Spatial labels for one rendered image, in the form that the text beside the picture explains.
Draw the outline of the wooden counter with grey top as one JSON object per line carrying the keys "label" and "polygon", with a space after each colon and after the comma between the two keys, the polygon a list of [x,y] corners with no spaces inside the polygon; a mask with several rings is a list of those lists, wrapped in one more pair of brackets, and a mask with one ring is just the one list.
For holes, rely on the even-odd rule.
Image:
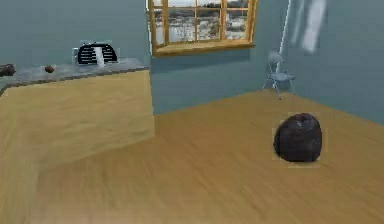
{"label": "wooden counter with grey top", "polygon": [[0,78],[0,224],[26,224],[41,171],[154,135],[150,70],[135,59]]}

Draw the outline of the grey folding chair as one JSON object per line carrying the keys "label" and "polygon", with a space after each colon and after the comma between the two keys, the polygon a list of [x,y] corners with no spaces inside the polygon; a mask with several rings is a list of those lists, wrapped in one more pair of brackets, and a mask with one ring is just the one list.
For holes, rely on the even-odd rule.
{"label": "grey folding chair", "polygon": [[268,53],[267,58],[267,66],[269,68],[269,72],[266,75],[266,79],[261,90],[266,88],[266,85],[271,83],[272,88],[276,91],[278,99],[281,99],[279,84],[282,82],[288,82],[290,84],[291,92],[296,94],[295,88],[293,85],[293,81],[295,80],[295,76],[291,75],[288,72],[287,67],[284,67],[284,71],[280,71],[280,65],[284,65],[285,60],[282,55],[276,51],[270,51]]}

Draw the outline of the black bean bag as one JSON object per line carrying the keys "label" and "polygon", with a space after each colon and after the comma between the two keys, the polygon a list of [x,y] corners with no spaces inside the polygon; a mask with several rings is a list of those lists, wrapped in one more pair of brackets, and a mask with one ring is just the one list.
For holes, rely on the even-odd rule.
{"label": "black bean bag", "polygon": [[322,152],[322,129],[319,120],[310,113],[288,117],[277,128],[273,148],[288,162],[314,162]]}

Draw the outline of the wooden framed window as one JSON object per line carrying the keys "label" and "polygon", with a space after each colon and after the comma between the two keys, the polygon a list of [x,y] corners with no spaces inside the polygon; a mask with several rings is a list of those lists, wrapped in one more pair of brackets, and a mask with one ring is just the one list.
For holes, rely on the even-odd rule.
{"label": "wooden framed window", "polygon": [[146,0],[151,55],[254,45],[258,0]]}

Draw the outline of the dark brown lump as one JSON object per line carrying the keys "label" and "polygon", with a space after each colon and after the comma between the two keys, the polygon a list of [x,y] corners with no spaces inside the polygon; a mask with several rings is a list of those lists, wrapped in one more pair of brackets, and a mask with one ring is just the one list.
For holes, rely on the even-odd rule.
{"label": "dark brown lump", "polygon": [[13,76],[16,69],[13,64],[0,65],[0,77]]}

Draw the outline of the black slatted rack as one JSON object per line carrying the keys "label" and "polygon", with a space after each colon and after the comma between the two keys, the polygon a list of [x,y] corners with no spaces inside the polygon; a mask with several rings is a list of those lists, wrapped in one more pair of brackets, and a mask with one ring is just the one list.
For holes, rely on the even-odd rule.
{"label": "black slatted rack", "polygon": [[83,42],[72,49],[72,62],[79,66],[117,63],[118,54],[108,42]]}

